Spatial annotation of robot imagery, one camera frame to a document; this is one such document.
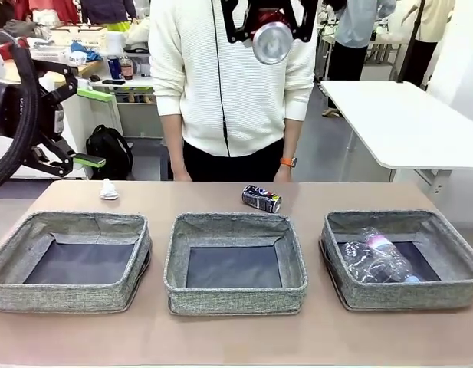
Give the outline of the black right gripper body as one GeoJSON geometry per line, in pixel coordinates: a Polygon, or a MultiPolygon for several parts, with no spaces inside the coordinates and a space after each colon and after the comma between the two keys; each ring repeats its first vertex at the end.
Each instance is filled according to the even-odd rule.
{"type": "Polygon", "coordinates": [[[290,7],[290,0],[255,0],[255,7],[262,11],[286,11],[290,7]]]}

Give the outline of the white tissue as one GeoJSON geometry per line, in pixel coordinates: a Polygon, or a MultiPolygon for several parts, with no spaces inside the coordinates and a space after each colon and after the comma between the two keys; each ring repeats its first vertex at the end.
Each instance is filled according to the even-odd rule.
{"type": "Polygon", "coordinates": [[[119,196],[115,185],[109,179],[104,179],[99,197],[103,200],[116,200],[119,196]]]}

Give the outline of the crushed red soda can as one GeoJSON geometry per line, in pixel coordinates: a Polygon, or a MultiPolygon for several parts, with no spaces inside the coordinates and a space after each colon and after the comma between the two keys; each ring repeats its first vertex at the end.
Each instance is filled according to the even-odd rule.
{"type": "Polygon", "coordinates": [[[251,46],[257,60],[273,65],[282,62],[291,50],[293,33],[285,14],[277,9],[265,9],[258,16],[251,35],[251,46]]]}

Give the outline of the crushed clear plastic bottle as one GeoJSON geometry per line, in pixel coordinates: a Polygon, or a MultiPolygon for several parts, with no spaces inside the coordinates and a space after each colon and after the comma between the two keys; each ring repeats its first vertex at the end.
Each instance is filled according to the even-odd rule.
{"type": "Polygon", "coordinates": [[[384,262],[365,243],[349,241],[340,245],[348,271],[359,282],[383,283],[387,281],[384,262]]]}

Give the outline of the pink label plastic bottle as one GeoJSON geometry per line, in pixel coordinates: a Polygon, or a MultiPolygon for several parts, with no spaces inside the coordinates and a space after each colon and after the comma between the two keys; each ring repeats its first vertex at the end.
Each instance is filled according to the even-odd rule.
{"type": "Polygon", "coordinates": [[[363,230],[365,244],[373,252],[375,264],[383,266],[388,279],[397,283],[419,283],[411,263],[398,248],[379,230],[373,227],[363,230]]]}

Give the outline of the person left forearm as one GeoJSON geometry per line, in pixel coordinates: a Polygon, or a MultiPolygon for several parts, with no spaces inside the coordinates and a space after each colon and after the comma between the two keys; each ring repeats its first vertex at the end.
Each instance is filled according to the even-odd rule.
{"type": "Polygon", "coordinates": [[[302,121],[292,119],[284,120],[284,148],[282,154],[284,159],[294,158],[301,136],[302,126],[302,121]]]}

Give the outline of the black backpack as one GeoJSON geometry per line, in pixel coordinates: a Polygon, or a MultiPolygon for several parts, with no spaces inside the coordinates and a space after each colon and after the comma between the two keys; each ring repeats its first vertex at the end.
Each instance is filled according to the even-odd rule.
{"type": "Polygon", "coordinates": [[[100,168],[93,168],[93,180],[126,180],[132,172],[133,154],[127,141],[114,128],[97,126],[86,141],[87,153],[105,159],[100,168]]]}

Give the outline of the wooden top white desk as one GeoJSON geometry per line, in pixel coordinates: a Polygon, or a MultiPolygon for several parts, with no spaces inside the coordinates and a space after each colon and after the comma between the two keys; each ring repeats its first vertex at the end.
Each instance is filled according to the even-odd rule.
{"type": "MultiPolygon", "coordinates": [[[[95,61],[78,67],[79,77],[88,79],[90,75],[98,75],[99,77],[105,71],[103,62],[95,61]]],[[[0,65],[0,76],[5,81],[18,82],[19,76],[13,61],[3,61],[0,65]]],[[[49,72],[39,80],[41,85],[46,89],[52,89],[52,81],[54,87],[59,87],[65,82],[64,77],[60,74],[49,72]]],[[[117,109],[117,102],[101,102],[91,100],[86,97],[77,95],[70,97],[62,103],[64,108],[64,132],[63,137],[68,144],[77,152],[86,153],[86,140],[92,134],[94,128],[98,125],[112,127],[119,133],[123,133],[120,117],[117,109]]],[[[11,145],[11,139],[0,136],[0,159],[11,145]]],[[[92,171],[90,167],[74,165],[74,169],[66,178],[71,179],[90,179],[92,171]]],[[[13,175],[13,179],[53,179],[56,178],[51,174],[40,172],[36,169],[21,166],[13,175]]]]}

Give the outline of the blue drinks flask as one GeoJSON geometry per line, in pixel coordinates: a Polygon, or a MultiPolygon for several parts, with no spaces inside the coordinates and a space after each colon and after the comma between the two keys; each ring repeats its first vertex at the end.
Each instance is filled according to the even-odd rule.
{"type": "Polygon", "coordinates": [[[122,78],[122,71],[120,66],[120,59],[115,55],[107,56],[107,64],[110,71],[110,76],[113,80],[120,80],[122,78]]]}

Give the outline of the blue cloth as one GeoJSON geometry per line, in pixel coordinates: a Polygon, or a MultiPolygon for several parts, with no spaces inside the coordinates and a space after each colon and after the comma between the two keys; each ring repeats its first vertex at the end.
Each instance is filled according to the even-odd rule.
{"type": "Polygon", "coordinates": [[[101,61],[102,60],[102,57],[100,56],[100,54],[97,51],[95,51],[91,48],[87,48],[87,47],[83,46],[82,44],[80,44],[77,41],[75,41],[71,44],[70,49],[71,49],[71,52],[79,51],[79,52],[82,52],[82,53],[86,54],[86,62],[93,62],[93,61],[101,61]]]}

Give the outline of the bystander in light blue shirt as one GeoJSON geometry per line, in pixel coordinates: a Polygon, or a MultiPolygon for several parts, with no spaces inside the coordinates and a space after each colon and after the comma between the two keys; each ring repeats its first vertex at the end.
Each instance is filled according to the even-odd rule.
{"type": "Polygon", "coordinates": [[[358,81],[374,23],[395,11],[396,0],[324,0],[324,4],[338,16],[328,79],[358,81]]]}

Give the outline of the grey clothes pile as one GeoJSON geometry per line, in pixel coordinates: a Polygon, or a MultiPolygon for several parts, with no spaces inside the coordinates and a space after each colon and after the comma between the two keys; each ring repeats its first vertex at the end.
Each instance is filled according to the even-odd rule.
{"type": "Polygon", "coordinates": [[[7,21],[2,29],[16,38],[40,38],[48,40],[51,37],[50,30],[46,26],[33,21],[12,19],[7,21]]]}

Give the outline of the black tripod pole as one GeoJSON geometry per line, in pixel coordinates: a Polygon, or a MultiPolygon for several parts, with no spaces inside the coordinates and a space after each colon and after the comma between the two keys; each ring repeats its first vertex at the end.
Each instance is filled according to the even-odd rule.
{"type": "Polygon", "coordinates": [[[426,0],[419,0],[419,3],[417,5],[413,5],[406,12],[406,15],[403,17],[403,19],[401,21],[401,25],[403,25],[404,22],[408,19],[408,17],[410,15],[412,15],[414,12],[417,13],[416,19],[413,23],[413,28],[412,28],[412,32],[411,32],[411,35],[410,35],[410,38],[409,38],[408,47],[406,49],[405,57],[403,59],[402,66],[400,68],[400,71],[399,71],[397,79],[396,79],[397,83],[402,83],[405,80],[405,75],[406,75],[406,72],[407,72],[407,69],[408,69],[408,66],[409,66],[409,62],[410,62],[412,53],[413,53],[413,48],[414,48],[416,35],[417,35],[418,30],[419,30],[419,26],[421,24],[422,13],[423,13],[423,10],[424,10],[424,7],[425,7],[425,1],[426,0]]]}

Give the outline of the bystander in beige top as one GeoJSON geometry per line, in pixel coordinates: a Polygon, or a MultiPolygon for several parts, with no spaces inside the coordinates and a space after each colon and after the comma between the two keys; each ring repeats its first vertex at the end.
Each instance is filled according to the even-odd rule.
{"type": "Polygon", "coordinates": [[[456,0],[425,0],[404,81],[421,87],[437,44],[450,22],[456,0]]]}

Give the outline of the large white table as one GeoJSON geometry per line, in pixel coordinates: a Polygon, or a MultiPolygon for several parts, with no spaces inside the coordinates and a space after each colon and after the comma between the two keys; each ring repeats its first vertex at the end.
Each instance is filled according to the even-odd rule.
{"type": "Polygon", "coordinates": [[[324,80],[320,84],[350,126],[340,170],[347,179],[362,143],[394,181],[411,170],[439,194],[455,170],[473,170],[473,121],[411,83],[324,80]]]}

